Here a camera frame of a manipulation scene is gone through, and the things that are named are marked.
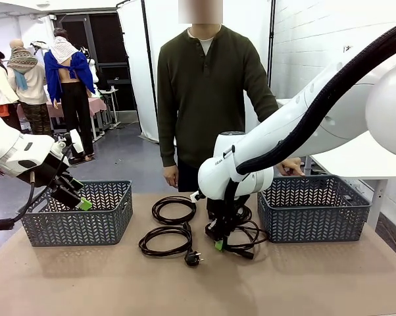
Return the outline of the person's right hand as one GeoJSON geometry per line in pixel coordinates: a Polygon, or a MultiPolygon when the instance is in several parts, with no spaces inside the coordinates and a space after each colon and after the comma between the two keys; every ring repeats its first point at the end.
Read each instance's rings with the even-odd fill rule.
{"type": "Polygon", "coordinates": [[[167,184],[173,188],[178,187],[178,167],[177,165],[172,165],[163,168],[163,176],[167,184]]]}

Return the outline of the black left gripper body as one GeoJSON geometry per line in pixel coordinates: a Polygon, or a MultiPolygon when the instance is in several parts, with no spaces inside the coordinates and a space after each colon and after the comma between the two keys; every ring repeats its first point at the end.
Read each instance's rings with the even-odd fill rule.
{"type": "Polygon", "coordinates": [[[60,176],[69,167],[68,159],[65,157],[64,160],[56,158],[52,154],[48,154],[44,162],[41,165],[30,169],[26,173],[26,180],[31,183],[34,180],[35,187],[39,188],[46,186],[56,176],[60,176]]]}

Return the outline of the person's left hand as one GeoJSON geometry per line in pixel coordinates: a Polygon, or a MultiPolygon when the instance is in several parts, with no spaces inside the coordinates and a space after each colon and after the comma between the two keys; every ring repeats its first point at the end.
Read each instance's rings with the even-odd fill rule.
{"type": "Polygon", "coordinates": [[[277,164],[277,168],[283,176],[305,176],[301,170],[301,159],[299,157],[285,159],[277,164]]]}

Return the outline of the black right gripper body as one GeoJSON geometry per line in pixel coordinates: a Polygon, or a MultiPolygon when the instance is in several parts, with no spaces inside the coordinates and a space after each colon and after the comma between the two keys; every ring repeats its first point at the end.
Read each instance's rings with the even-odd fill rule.
{"type": "Polygon", "coordinates": [[[233,227],[249,220],[249,208],[245,205],[249,196],[243,196],[234,200],[233,205],[226,209],[222,200],[207,200],[207,213],[210,223],[207,226],[214,227],[221,224],[223,227],[233,227]]]}

